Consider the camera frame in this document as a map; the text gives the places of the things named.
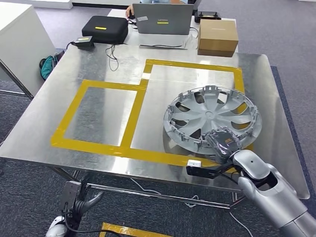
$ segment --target small electronic device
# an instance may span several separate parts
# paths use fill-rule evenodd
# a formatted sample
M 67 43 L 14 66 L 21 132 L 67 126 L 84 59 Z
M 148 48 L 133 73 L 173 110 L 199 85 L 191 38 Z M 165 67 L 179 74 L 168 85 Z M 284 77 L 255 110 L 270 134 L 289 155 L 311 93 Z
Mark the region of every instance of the small electronic device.
M 216 11 L 196 11 L 194 14 L 195 23 L 200 23 L 201 19 L 221 20 L 222 18 Z
M 94 38 L 92 36 L 79 37 L 74 43 L 75 46 L 78 48 L 92 48 L 94 47 Z
M 141 34 L 189 35 L 193 4 L 133 4 Z

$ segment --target laptop lid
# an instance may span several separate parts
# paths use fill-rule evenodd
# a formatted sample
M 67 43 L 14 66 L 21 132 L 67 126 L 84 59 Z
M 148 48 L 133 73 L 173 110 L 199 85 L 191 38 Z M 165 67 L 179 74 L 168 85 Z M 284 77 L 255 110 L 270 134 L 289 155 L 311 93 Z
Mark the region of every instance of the laptop lid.
M 189 35 L 192 4 L 133 4 L 141 34 Z

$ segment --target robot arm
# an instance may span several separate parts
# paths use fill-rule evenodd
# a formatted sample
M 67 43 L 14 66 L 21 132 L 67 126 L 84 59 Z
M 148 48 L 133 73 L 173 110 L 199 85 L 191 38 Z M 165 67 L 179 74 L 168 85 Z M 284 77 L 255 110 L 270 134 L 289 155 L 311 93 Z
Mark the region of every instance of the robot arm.
M 252 151 L 237 149 L 239 147 L 238 139 L 226 127 L 212 130 L 206 136 L 222 165 L 201 167 L 200 163 L 189 160 L 189 175 L 214 179 L 234 167 L 241 174 L 238 186 L 272 225 L 287 237 L 316 237 L 316 220 L 276 168 Z
M 238 186 L 273 226 L 287 237 L 316 237 L 316 220 L 276 168 L 249 150 L 238 151 L 232 160 L 244 170 Z M 256 186 L 263 180 L 268 189 L 262 191 Z

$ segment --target yellow tape rectangle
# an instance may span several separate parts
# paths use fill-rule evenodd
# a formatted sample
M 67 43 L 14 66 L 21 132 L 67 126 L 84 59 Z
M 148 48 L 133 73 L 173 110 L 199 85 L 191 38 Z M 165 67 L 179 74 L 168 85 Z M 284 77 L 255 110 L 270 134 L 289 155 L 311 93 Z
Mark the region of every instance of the yellow tape rectangle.
M 205 69 L 213 71 L 224 71 L 233 72 L 235 87 L 236 90 L 244 93 L 242 71 L 240 68 L 226 67 L 226 66 L 216 66 L 216 65 L 204 65 L 197 63 L 185 63 L 185 62 L 173 62 L 164 60 L 153 60 L 148 59 L 145 65 L 143 75 L 147 75 L 149 78 L 152 73 L 153 65 L 162 65 L 170 67 L 183 67 L 183 68 L 192 68 L 192 69 Z M 97 153 L 115 157 L 125 157 L 139 159 L 143 161 L 164 163 L 177 166 L 186 166 L 189 157 L 183 155 L 168 154 L 164 152 L 146 151 L 140 149 L 130 148 L 135 129 L 137 125 L 138 117 L 140 114 L 143 102 L 145 98 L 149 79 L 141 79 L 138 85 L 135 84 L 124 84 L 124 83 L 114 83 L 106 81 L 96 81 L 96 80 L 83 80 L 81 85 L 78 90 L 77 94 L 66 112 L 60 124 L 51 137 L 51 143 L 54 147 Z M 128 118 L 127 126 L 123 135 L 122 141 L 120 146 L 112 146 L 108 144 L 100 144 L 87 141 L 79 141 L 74 139 L 63 138 L 64 133 L 70 124 L 72 117 L 76 110 L 79 107 L 81 101 L 84 96 L 88 87 L 106 88 L 106 89 L 118 89 L 118 90 L 132 90 L 136 91 L 136 97 Z M 210 161 L 206 158 L 197 158 L 200 160 L 203 166 L 215 166 L 216 163 Z
M 102 224 L 102 229 L 114 231 L 114 232 L 122 234 L 122 235 L 133 236 L 133 237 L 171 237 L 171 236 L 166 236 L 163 234 L 158 234 L 158 233 L 149 232 L 149 231 L 133 229 L 133 228 L 125 227 L 125 226 L 117 226 L 117 225 L 108 224 L 105 222 Z M 105 236 L 106 236 L 106 233 L 101 232 L 100 233 L 99 237 L 105 237 Z

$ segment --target brown box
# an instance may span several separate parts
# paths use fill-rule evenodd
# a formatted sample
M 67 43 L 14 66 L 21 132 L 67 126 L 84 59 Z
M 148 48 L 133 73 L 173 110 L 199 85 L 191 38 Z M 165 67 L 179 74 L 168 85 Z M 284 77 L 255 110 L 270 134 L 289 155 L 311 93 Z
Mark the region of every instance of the brown box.
M 234 21 L 201 19 L 198 55 L 232 57 L 238 43 Z

